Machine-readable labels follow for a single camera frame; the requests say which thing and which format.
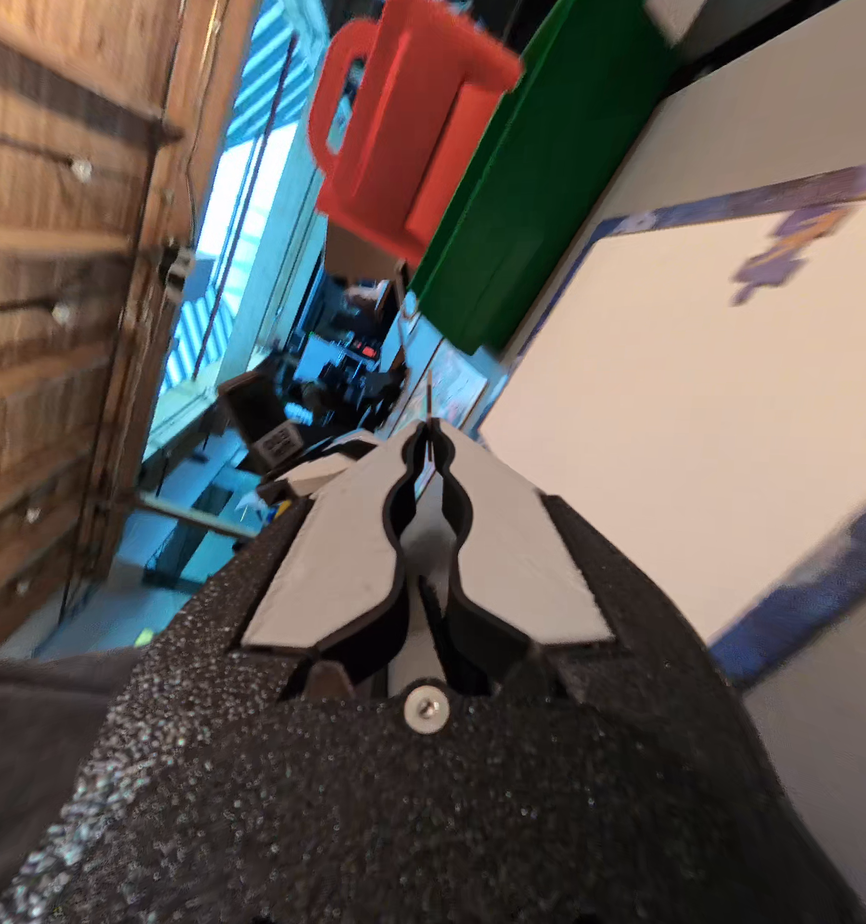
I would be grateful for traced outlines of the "green plastic bin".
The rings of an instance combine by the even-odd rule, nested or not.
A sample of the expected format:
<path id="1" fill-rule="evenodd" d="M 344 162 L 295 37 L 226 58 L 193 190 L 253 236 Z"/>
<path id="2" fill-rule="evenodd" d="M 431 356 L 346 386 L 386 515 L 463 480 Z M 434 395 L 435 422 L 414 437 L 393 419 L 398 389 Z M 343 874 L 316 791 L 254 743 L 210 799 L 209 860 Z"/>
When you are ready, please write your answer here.
<path id="1" fill-rule="evenodd" d="M 453 347 L 513 338 L 656 108 L 674 44 L 650 2 L 555 3 L 413 278 Z"/>

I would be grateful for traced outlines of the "slanted skylight windows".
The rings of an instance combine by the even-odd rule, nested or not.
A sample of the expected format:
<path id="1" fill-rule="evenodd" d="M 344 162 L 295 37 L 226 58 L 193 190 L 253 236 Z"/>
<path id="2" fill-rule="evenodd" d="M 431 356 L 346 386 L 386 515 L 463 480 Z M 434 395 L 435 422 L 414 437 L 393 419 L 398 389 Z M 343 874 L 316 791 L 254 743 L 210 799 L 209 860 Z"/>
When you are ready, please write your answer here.
<path id="1" fill-rule="evenodd" d="M 174 310 L 142 462 L 209 415 L 222 378 L 244 372 L 254 263 L 329 36 L 311 2 L 259 2 L 222 133 L 204 208 L 194 225 L 196 262 Z"/>

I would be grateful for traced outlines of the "beige flat panel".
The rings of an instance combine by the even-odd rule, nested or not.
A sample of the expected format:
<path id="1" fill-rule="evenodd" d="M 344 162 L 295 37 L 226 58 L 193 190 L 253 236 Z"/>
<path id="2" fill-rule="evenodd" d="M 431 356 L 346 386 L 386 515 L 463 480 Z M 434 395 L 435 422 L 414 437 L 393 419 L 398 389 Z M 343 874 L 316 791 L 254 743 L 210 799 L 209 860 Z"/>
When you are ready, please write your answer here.
<path id="1" fill-rule="evenodd" d="M 413 280 L 413 268 L 402 258 L 367 242 L 341 225 L 327 219 L 323 250 L 323 270 L 339 285 L 394 281 L 405 286 Z"/>

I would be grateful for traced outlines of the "pale blue printed board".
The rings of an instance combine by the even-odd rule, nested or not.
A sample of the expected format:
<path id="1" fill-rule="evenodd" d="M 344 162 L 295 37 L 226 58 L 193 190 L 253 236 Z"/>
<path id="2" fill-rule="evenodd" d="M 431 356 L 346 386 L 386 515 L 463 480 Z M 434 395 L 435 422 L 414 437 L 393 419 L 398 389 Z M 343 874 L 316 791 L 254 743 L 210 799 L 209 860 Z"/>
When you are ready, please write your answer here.
<path id="1" fill-rule="evenodd" d="M 461 430 L 488 391 L 488 377 L 423 317 L 405 342 L 407 377 L 382 433 L 390 436 L 428 416 Z"/>

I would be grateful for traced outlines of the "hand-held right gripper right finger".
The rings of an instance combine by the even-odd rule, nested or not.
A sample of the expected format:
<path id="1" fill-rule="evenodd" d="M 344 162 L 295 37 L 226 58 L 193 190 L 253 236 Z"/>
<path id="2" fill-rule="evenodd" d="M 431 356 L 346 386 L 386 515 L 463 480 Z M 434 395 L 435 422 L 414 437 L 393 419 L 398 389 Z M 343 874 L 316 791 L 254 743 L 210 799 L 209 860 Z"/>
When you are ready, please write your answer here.
<path id="1" fill-rule="evenodd" d="M 431 421 L 454 534 L 446 622 L 461 651 L 606 644 L 615 633 L 541 491 L 448 422 Z"/>

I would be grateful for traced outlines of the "wooden ceiling beam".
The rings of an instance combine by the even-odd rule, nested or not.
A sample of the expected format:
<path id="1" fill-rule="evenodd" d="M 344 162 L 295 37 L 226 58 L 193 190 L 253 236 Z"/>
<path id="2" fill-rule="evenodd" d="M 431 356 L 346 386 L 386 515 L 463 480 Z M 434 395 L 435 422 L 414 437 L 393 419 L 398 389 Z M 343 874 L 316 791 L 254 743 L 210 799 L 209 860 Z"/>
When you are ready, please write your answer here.
<path id="1" fill-rule="evenodd" d="M 260 2 L 0 2 L 0 646 L 104 578 Z"/>

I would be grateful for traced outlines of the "orange comet print puzzle piece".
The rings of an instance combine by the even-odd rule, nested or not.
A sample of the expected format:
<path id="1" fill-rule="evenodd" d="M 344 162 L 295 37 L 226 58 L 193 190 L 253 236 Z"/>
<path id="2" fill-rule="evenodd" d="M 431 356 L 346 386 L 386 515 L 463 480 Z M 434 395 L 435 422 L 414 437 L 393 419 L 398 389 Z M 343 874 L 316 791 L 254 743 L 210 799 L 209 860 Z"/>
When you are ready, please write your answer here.
<path id="1" fill-rule="evenodd" d="M 822 203 L 787 214 L 773 230 L 767 244 L 735 271 L 731 281 L 736 290 L 730 306 L 745 305 L 758 291 L 788 283 L 805 265 L 804 252 L 820 238 L 836 232 L 855 207 L 855 202 Z"/>

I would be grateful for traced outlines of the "orange plastic holder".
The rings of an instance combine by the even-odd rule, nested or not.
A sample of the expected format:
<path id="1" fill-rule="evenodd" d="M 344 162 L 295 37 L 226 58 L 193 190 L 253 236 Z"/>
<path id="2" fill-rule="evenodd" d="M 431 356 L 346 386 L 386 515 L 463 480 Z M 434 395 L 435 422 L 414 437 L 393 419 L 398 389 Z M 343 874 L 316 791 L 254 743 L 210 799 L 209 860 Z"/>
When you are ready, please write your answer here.
<path id="1" fill-rule="evenodd" d="M 387 2 L 356 17 L 323 60 L 308 124 L 319 212 L 419 266 L 519 55 L 443 2 Z"/>

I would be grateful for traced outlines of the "white-edged grey tabletop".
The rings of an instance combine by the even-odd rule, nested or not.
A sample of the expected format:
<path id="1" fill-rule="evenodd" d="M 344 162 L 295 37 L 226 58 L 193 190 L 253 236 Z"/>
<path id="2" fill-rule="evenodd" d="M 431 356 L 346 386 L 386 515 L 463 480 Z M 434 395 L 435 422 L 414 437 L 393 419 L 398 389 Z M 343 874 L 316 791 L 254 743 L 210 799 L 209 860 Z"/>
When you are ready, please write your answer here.
<path id="1" fill-rule="evenodd" d="M 671 45 L 712 43 L 730 25 L 733 1 L 643 1 L 648 17 Z"/>

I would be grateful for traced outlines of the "white puzzle tray blue rim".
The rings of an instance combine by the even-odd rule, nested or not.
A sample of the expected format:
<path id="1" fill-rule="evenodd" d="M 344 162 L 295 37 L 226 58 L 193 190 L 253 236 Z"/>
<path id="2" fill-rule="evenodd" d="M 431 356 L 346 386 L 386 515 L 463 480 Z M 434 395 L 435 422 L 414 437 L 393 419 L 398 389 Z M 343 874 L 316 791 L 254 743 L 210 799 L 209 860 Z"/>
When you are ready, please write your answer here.
<path id="1" fill-rule="evenodd" d="M 839 202 L 730 306 L 787 214 Z M 602 220 L 473 428 L 751 689 L 866 595 L 866 165 Z"/>

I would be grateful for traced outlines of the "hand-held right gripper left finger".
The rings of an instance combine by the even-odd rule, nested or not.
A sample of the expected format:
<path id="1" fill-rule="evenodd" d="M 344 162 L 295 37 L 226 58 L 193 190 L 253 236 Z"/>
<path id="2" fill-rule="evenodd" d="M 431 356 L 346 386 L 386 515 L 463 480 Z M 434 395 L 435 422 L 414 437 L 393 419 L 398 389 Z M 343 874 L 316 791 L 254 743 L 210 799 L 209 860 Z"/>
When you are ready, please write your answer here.
<path id="1" fill-rule="evenodd" d="M 402 535 L 427 425 L 398 432 L 319 492 L 242 636 L 300 656 L 394 656 L 410 607 Z"/>

